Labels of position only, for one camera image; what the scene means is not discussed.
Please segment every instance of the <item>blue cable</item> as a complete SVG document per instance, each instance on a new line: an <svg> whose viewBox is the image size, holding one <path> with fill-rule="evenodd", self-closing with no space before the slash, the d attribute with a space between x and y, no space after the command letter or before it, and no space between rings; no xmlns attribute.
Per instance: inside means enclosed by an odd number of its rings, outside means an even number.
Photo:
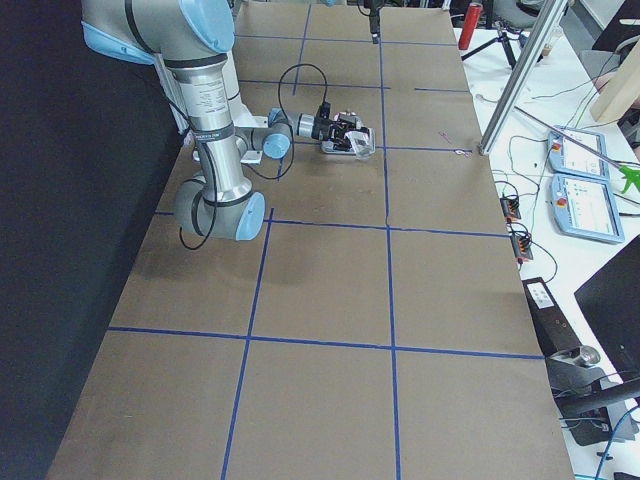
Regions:
<svg viewBox="0 0 640 480"><path fill-rule="evenodd" d="M604 452L602 453L602 457L600 457L600 463L598 464L598 470L596 471L595 478L600 478L600 472L602 471L602 467L604 466L604 461L607 459L607 456L609 455L609 448L611 448L611 444L613 443L613 439L615 438L616 433L620 428L620 425L622 425L622 422L624 421L625 418L627 418L629 415L635 412L638 408L640 408L640 405L637 405L632 409L627 410L627 412L622 417L620 417L620 420L618 420L618 423L616 423L616 426L613 427L613 431L611 432L611 437L607 442L607 447L604 449Z"/></svg>

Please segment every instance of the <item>white table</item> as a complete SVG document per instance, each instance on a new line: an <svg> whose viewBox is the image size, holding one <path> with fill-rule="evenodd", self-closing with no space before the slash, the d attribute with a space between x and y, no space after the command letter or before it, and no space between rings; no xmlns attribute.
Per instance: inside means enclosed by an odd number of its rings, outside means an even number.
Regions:
<svg viewBox="0 0 640 480"><path fill-rule="evenodd" d="M476 30L469 51L495 36L495 31ZM519 47L517 43L512 42L512 45L516 56L518 56ZM502 88L511 74L511 69L500 44L495 44L467 59L464 62L464 66L470 90L474 95L474 106L479 124L484 131L495 108L495 103L492 103L491 100L495 101L499 98ZM582 68L569 42L566 38L562 38L555 45L551 54L534 68L527 83L527 88L521 95L517 105L549 124L566 125L578 109L580 102L585 97L591 99L592 94L595 92L591 82L588 82L588 80L589 77ZM584 82L587 83L580 88L554 98L532 99L532 97L538 95L553 95ZM587 109L578 127L590 126L596 123L591 117L589 109ZM575 119L570 126L575 126ZM615 124L591 130L605 134L606 148L610 158L628 162L637 161L624 136ZM508 145L514 135L543 139L547 136L547 133L544 127L527 119L522 114L512 113L504 130L501 132L499 141L490 154L495 180L509 181L518 188L520 194L535 192L533 183L513 174L507 153ZM525 196L520 200L520 210L523 216L522 223L528 228L533 226L533 240L549 250L558 262L557 275L548 283L548 287L569 319L576 334L583 344L592 345L602 352L602 348L578 308L573 293L624 245L640 234L640 221L638 218L622 219L625 242L620 245L608 245L560 234L552 218L549 206L549 182L553 174L549 167L543 170L546 148L544 143L534 143L522 139L516 139L512 142L512 158L515 170L533 178L535 181L541 180L541 190L535 212L533 196ZM614 169L611 169L611 174L614 190L619 192L624 185L621 175ZM497 184L496 186L498 193L501 193L504 185ZM511 193L508 187L505 193ZM640 201L640 194L635 189L629 191L627 196ZM622 212L635 213L639 211L637 207L622 200L618 200L618 207ZM520 271L522 279L538 276L545 280L549 279L554 271L553 261L535 246L533 247L533 254L534 261L527 262L522 266ZM603 358L599 366L605 370L605 373L615 371L615 368L606 357ZM635 402L628 402L629 407L634 405ZM596 452L604 449L604 443L580 447L575 443L568 431L565 432L565 439L576 475L579 478L584 478L584 476L593 477L599 461ZM605 462L600 475L601 478L612 478L614 471L640 475L640 441L637 438L634 442L615 443L610 453L614 459Z"/></svg>

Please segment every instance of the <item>blue framed tablet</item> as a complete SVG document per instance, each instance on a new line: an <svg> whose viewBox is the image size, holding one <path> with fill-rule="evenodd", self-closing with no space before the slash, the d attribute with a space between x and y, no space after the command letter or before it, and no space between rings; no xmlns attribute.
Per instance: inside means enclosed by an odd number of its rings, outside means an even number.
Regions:
<svg viewBox="0 0 640 480"><path fill-rule="evenodd" d="M600 153L607 154L603 134L559 125L556 125L556 128L574 140ZM579 145L566 140L556 132L549 132L547 146L549 164L553 171L586 178L609 179L609 166L605 161L587 152Z"/></svg>
<svg viewBox="0 0 640 480"><path fill-rule="evenodd" d="M551 205L566 235L606 243L624 242L624 232L607 180L556 174L551 179Z"/></svg>

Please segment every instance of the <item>red cylinder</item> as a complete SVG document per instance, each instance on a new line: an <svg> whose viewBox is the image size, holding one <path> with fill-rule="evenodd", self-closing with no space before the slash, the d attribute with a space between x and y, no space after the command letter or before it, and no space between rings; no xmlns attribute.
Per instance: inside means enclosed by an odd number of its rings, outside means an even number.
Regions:
<svg viewBox="0 0 640 480"><path fill-rule="evenodd" d="M482 4L472 2L467 8L467 14L464 16L464 26L462 27L462 34L460 34L460 40L458 40L458 48L460 50L466 50L471 43L471 37L473 31L478 26L478 20L482 13Z"/></svg>

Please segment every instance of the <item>green object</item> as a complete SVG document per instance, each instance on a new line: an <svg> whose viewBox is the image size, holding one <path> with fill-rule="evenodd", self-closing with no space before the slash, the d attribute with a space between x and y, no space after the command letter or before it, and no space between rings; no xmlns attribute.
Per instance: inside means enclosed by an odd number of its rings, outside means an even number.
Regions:
<svg viewBox="0 0 640 480"><path fill-rule="evenodd" d="M640 170L635 170L625 165L621 165L619 168L623 178L627 181L627 183L624 184L622 193L627 193L631 185L635 185L638 191L640 191Z"/></svg>

